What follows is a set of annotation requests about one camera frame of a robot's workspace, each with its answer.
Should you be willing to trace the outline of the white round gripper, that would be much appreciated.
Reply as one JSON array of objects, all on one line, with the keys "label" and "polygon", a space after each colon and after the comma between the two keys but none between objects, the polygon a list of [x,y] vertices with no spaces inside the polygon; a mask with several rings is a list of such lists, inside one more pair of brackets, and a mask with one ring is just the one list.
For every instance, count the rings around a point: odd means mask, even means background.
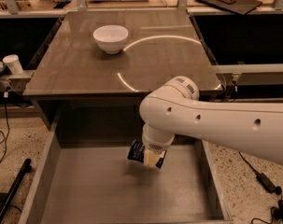
[{"label": "white round gripper", "polygon": [[147,148],[144,151],[144,164],[147,167],[161,168],[167,150],[173,143],[173,135],[154,131],[142,133],[142,142]]}]

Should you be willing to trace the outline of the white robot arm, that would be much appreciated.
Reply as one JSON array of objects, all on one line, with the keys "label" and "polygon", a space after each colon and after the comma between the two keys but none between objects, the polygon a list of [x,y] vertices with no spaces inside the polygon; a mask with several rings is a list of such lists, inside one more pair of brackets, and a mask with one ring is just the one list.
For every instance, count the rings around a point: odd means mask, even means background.
[{"label": "white robot arm", "polygon": [[186,135],[283,165],[283,104],[209,103],[187,77],[174,77],[141,102],[142,142],[161,153]]}]

